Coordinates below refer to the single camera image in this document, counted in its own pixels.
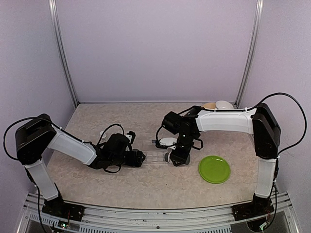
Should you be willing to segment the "grey-capped orange pill bottle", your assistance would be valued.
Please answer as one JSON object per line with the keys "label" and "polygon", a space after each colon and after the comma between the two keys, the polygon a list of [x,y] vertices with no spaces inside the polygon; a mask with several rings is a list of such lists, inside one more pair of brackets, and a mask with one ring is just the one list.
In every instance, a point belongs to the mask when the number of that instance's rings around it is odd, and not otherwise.
{"label": "grey-capped orange pill bottle", "polygon": [[167,153],[165,153],[164,154],[164,161],[165,162],[167,162],[167,163],[169,163],[169,164],[172,164],[172,161],[171,161],[171,159],[170,159],[170,153],[169,152],[167,152]]}

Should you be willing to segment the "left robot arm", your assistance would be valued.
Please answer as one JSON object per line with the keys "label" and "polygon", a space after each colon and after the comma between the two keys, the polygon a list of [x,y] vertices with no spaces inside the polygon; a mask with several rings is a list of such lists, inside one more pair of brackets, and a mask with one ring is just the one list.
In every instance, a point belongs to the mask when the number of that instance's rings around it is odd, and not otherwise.
{"label": "left robot arm", "polygon": [[60,192],[52,181],[42,161],[42,154],[51,149],[80,161],[82,164],[109,172],[109,167],[122,165],[141,167],[146,156],[133,149],[135,133],[114,133],[104,143],[93,144],[78,139],[52,123],[49,115],[41,114],[29,119],[15,133],[17,159],[39,188],[49,208],[58,216],[68,211],[68,205],[61,200]]}

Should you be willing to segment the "clear plastic pill organizer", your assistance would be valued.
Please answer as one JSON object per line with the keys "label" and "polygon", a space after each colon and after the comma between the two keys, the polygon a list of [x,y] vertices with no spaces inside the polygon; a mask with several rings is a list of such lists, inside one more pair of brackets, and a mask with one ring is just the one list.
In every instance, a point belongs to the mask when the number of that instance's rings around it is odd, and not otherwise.
{"label": "clear plastic pill organizer", "polygon": [[142,151],[145,155],[145,164],[159,164],[165,162],[165,155],[168,153],[166,149],[156,147],[155,140],[143,140]]}

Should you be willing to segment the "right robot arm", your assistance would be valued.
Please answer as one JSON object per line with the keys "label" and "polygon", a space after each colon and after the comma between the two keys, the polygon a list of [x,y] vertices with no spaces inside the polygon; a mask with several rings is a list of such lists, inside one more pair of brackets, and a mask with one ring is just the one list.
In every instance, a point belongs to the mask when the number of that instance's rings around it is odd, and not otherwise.
{"label": "right robot arm", "polygon": [[176,139],[157,138],[155,141],[157,148],[171,149],[169,160],[174,166],[186,164],[191,149],[197,148],[194,142],[200,140],[202,132],[229,131],[253,135],[259,167],[257,186],[248,210],[258,216],[271,207],[281,129],[267,104],[222,110],[192,106],[180,113],[170,111],[160,127],[178,136]]}

